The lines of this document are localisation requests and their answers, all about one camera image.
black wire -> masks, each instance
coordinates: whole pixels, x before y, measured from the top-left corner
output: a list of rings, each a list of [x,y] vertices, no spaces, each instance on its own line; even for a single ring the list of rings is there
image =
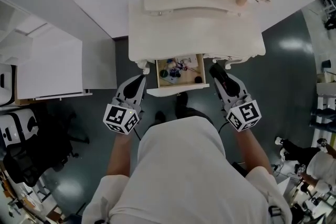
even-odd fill
[[[141,141],[141,138],[139,137],[138,132],[136,131],[136,129],[134,128],[133,130],[135,131],[135,134],[138,137],[138,139]]]
[[[300,180],[301,180],[301,179],[299,179],[299,178],[295,178],[295,177],[291,177],[291,176],[289,176],[289,175],[294,175],[294,176],[296,176],[296,174],[293,174],[293,173],[287,173],[287,175],[285,175],[285,174],[281,173],[281,170],[282,170],[283,166],[284,166],[284,163],[280,163],[280,164],[276,164],[276,165],[275,165],[275,169],[274,169],[275,176],[283,175],[283,176],[287,176],[287,177],[289,177],[290,179],[293,179],[293,180],[297,180],[297,181],[300,181]]]
[[[226,124],[228,124],[229,122],[227,121],[227,122],[225,122],[220,128],[219,128],[219,131],[218,131],[218,133],[220,133],[221,132],[221,129],[226,125]]]

person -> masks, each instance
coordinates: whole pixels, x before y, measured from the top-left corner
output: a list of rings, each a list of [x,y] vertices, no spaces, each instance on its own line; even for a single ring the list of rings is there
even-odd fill
[[[177,120],[157,113],[143,136],[130,176],[132,135],[115,137],[107,175],[83,213],[93,223],[291,223],[264,150],[251,130],[235,133],[248,170],[244,178],[225,157],[209,118],[176,99]]]
[[[336,151],[324,138],[318,139],[317,142],[325,147],[328,153],[317,147],[298,147],[280,136],[275,139],[275,144],[282,146],[280,155],[283,161],[298,161],[301,167],[304,165],[306,171],[300,174],[303,180],[320,193],[336,191]]]
[[[331,122],[318,123],[315,121],[311,121],[309,126],[315,127],[316,129],[322,131],[327,131],[331,133],[336,132],[336,111],[334,109],[316,109],[312,112],[312,115],[331,120]]]
[[[336,29],[336,18],[334,16],[330,17],[324,24],[324,27],[326,28],[326,30]]]

drawer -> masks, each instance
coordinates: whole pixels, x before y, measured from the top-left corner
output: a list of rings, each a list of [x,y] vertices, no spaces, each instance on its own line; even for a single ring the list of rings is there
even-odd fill
[[[202,89],[209,87],[205,81],[204,61],[203,55],[197,54],[194,59],[189,61],[186,59],[195,59],[193,56],[179,56],[172,59],[156,60],[156,77],[158,80],[157,88],[148,89],[147,93],[156,97],[164,97],[174,95],[184,91],[195,89]],[[187,62],[189,68],[183,70],[180,68],[173,68],[176,63]]]

dark gray floor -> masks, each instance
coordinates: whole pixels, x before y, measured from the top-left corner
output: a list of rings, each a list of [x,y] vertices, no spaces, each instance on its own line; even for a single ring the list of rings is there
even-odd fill
[[[266,55],[249,59],[246,63],[233,65],[230,72],[244,81],[252,97],[257,100],[263,115],[253,127],[253,133],[265,149],[271,163],[279,163],[279,147],[274,137],[281,135],[290,138],[300,146],[311,144],[313,129],[308,127],[310,109],[314,100],[316,69],[310,36],[301,12],[297,12],[263,34]],[[141,73],[137,66],[128,60],[128,42],[116,44],[118,84],[131,76]],[[212,65],[205,60],[206,71]],[[212,78],[207,73],[210,88],[188,92],[189,106],[207,114],[217,129],[224,123],[220,112],[221,103],[212,86]],[[148,88],[156,87],[154,65],[148,75]],[[86,132],[90,145],[73,142],[79,159],[71,158],[62,171],[49,170],[45,179],[53,190],[53,195],[65,214],[76,212],[88,202],[104,176],[113,145],[114,133],[102,122],[107,103],[110,103],[115,90],[95,90],[93,96],[63,99],[48,103],[50,111],[66,117],[75,111],[77,118],[72,126],[72,134],[80,136]],[[142,136],[152,123],[155,112],[162,110],[168,120],[173,114],[174,97],[155,98],[146,95],[142,102],[144,117],[136,127]],[[241,161],[233,132],[226,125],[220,136],[229,162]],[[133,137],[132,169],[136,164],[139,141]]]

